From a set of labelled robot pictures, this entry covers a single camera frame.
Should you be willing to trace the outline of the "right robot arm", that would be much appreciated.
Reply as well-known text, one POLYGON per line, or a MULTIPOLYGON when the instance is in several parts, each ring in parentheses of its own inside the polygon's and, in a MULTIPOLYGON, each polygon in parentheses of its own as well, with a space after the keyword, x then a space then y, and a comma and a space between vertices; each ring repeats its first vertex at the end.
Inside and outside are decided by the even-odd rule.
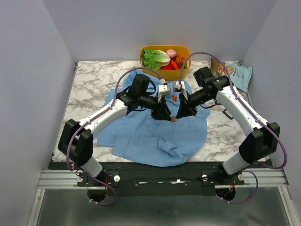
POLYGON ((183 82, 174 83, 174 91, 180 93, 180 106, 176 118, 196 115, 197 106, 215 100, 228 110, 246 136, 239 146, 239 151, 221 163, 216 172, 206 177, 225 185, 233 180, 235 174, 276 151, 280 126, 261 118, 244 99, 238 96, 227 76, 216 78, 208 67, 203 67, 194 72, 194 77, 201 89, 193 94, 186 91, 183 82))

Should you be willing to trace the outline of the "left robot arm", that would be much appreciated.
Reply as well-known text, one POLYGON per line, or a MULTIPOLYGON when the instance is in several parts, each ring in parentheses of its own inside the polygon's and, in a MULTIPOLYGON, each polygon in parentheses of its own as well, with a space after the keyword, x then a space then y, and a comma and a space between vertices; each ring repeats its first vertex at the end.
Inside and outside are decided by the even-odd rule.
POLYGON ((165 96, 171 94, 170 86, 161 79, 159 85, 154 87, 154 92, 148 92, 149 84, 153 84, 150 77, 137 74, 132 84, 122 92, 116 92, 101 110, 83 120, 70 119, 65 123, 58 149, 66 155, 68 167, 72 166, 72 161, 88 174, 92 185, 99 186, 104 182, 104 168, 93 157, 93 140, 97 134, 138 107, 150 109, 155 120, 171 120, 171 112, 165 101, 165 96))

